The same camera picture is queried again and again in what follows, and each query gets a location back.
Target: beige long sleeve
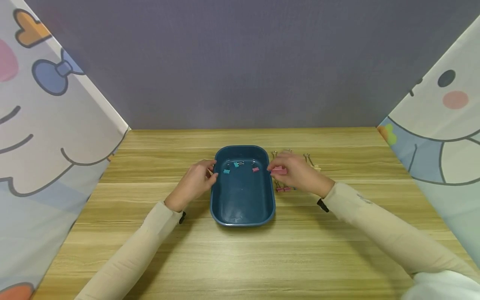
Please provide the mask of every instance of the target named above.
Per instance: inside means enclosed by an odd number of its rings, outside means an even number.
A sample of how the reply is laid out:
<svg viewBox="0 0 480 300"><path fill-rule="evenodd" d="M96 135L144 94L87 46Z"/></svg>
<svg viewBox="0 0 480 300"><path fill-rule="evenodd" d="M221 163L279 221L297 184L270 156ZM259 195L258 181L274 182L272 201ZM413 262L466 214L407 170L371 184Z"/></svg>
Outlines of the beige long sleeve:
<svg viewBox="0 0 480 300"><path fill-rule="evenodd" d="M338 219L363 231L410 276L450 270L479 282L478 274L458 256L350 186L337 182L324 203Z"/></svg>
<svg viewBox="0 0 480 300"><path fill-rule="evenodd" d="M142 226L103 265L76 300L123 299L152 261L158 247L178 224L182 213L158 202Z"/></svg>

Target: cartoon curtain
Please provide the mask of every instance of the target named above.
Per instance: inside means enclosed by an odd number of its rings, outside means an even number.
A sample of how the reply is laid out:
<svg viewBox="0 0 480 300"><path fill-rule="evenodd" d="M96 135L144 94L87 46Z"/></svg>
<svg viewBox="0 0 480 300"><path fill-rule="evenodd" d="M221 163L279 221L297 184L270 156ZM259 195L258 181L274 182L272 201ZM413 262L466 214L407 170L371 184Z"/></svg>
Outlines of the cartoon curtain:
<svg viewBox="0 0 480 300"><path fill-rule="evenodd" d="M378 130L480 266L480 17Z"/></svg>
<svg viewBox="0 0 480 300"><path fill-rule="evenodd" d="M29 7L0 2L0 300L30 298L127 129Z"/></svg>

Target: gray wall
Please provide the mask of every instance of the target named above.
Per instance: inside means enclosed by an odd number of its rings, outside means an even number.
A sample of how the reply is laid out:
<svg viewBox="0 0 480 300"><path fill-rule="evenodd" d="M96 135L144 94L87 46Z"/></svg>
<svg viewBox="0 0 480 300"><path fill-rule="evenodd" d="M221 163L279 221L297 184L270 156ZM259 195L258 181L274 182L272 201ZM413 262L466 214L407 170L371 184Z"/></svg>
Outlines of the gray wall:
<svg viewBox="0 0 480 300"><path fill-rule="evenodd" d="M478 0L27 0L134 129L376 126Z"/></svg>

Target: pink cheek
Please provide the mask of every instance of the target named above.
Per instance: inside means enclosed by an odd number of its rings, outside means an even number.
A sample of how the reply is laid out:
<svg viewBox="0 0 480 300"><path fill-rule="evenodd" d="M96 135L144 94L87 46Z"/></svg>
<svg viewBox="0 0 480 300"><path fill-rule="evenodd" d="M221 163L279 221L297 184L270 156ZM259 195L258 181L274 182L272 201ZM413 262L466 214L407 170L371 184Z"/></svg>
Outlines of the pink cheek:
<svg viewBox="0 0 480 300"><path fill-rule="evenodd" d="M0 82L12 79L17 73L17 57L7 43L0 39Z"/></svg>
<svg viewBox="0 0 480 300"><path fill-rule="evenodd" d="M468 104L468 95L460 91L449 92L445 94L443 102L449 109L461 109Z"/></svg>

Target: blue plastic tray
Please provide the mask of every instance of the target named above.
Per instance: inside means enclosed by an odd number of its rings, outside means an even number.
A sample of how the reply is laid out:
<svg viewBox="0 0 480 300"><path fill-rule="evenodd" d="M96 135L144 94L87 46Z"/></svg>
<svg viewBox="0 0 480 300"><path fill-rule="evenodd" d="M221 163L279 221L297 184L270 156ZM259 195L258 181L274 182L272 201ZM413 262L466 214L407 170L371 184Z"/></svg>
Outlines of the blue plastic tray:
<svg viewBox="0 0 480 300"><path fill-rule="evenodd" d="M270 221L275 214L275 197L266 169L267 152L258 146L227 146L215 159L218 179L210 195L213 219L224 226L261 226ZM234 162L244 165L236 168ZM253 173L254 167L260 171Z"/></svg>

